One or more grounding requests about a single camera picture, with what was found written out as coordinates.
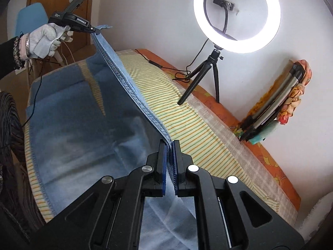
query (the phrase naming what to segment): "chair backrest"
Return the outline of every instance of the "chair backrest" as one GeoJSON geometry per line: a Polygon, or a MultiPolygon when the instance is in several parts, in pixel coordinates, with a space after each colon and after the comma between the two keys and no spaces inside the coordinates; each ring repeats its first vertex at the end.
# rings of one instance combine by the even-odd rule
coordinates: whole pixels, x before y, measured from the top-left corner
{"type": "Polygon", "coordinates": [[[41,3],[29,5],[21,9],[17,15],[15,36],[30,33],[48,21],[49,18],[41,3]]]}

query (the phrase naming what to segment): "bracelet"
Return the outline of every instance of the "bracelet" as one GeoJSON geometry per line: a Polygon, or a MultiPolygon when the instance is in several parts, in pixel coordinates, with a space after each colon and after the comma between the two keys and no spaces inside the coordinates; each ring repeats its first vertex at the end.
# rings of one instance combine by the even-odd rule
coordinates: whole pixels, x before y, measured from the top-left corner
{"type": "Polygon", "coordinates": [[[29,57],[31,54],[29,44],[30,44],[30,34],[28,33],[25,39],[25,51],[27,53],[27,57],[29,57]]]}

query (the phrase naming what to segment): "illuminated ring light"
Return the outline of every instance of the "illuminated ring light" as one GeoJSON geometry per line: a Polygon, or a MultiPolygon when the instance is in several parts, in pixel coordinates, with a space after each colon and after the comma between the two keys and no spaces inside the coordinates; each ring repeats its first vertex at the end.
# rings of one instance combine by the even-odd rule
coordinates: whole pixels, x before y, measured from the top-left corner
{"type": "Polygon", "coordinates": [[[206,0],[194,0],[194,14],[204,34],[217,46],[236,53],[251,53],[265,47],[275,37],[281,22],[279,0],[266,0],[268,16],[264,28],[254,37],[235,41],[219,34],[209,24],[206,16],[206,0]]]}

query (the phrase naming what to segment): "silver screw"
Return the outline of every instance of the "silver screw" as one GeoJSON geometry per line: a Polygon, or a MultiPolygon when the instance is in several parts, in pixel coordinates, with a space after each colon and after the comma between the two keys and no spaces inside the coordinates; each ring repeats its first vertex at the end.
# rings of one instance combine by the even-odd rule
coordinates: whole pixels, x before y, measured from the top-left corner
{"type": "Polygon", "coordinates": [[[112,182],[112,177],[110,177],[110,176],[102,177],[102,182],[103,182],[104,184],[109,184],[109,183],[112,182]]]}
{"type": "Polygon", "coordinates": [[[197,172],[197,171],[199,171],[199,167],[195,164],[192,164],[188,167],[188,170],[191,172],[197,172]]]}
{"type": "Polygon", "coordinates": [[[145,165],[142,167],[142,171],[145,173],[151,172],[153,168],[150,165],[145,165]]]}
{"type": "Polygon", "coordinates": [[[230,177],[227,178],[227,180],[232,184],[235,184],[235,183],[238,182],[238,178],[235,177],[235,176],[230,176],[230,177]]]}

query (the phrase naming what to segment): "tripod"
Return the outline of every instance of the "tripod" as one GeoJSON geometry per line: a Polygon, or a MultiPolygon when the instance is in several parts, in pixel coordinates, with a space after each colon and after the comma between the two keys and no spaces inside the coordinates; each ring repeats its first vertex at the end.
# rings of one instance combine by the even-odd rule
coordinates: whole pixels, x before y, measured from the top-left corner
{"type": "Polygon", "coordinates": [[[215,49],[211,53],[210,56],[208,56],[207,60],[204,61],[200,66],[198,66],[191,74],[189,74],[189,78],[192,78],[195,74],[198,73],[198,75],[194,78],[193,82],[190,84],[189,88],[186,89],[184,95],[182,95],[181,99],[178,101],[178,105],[182,105],[184,101],[188,98],[189,94],[192,93],[192,91],[195,89],[195,87],[198,85],[198,83],[201,81],[201,79],[206,75],[206,73],[211,69],[213,66],[213,72],[214,72],[214,82],[215,82],[215,93],[216,93],[216,101],[220,103],[220,94],[219,94],[219,71],[217,69],[217,60],[220,57],[220,51],[221,48],[218,46],[214,46],[215,49]]]}

